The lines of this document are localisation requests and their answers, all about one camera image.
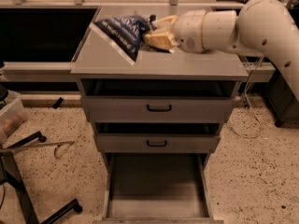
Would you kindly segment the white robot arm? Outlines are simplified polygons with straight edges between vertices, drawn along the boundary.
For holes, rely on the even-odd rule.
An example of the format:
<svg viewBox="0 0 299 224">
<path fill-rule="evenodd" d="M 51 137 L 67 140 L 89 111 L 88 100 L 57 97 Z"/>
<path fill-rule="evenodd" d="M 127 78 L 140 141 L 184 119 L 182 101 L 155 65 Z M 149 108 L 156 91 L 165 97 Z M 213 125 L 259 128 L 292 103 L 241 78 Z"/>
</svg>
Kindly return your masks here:
<svg viewBox="0 0 299 224">
<path fill-rule="evenodd" d="M 200 9 L 171 15 L 155 21 L 143 38 L 157 49 L 264 56 L 299 99 L 299 29 L 278 0 L 249 0 L 239 12 Z"/>
</svg>

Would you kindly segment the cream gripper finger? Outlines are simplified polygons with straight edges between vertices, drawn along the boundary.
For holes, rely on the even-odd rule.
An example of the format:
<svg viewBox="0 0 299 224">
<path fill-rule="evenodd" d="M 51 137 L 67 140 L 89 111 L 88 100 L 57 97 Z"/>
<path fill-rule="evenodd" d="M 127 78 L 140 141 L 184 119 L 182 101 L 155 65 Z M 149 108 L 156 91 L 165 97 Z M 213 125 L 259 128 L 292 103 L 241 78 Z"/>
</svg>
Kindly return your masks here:
<svg viewBox="0 0 299 224">
<path fill-rule="evenodd" d="M 171 30 L 149 31 L 143 34 L 143 39 L 149 46 L 156 49 L 170 50 L 179 45 Z"/>
</svg>

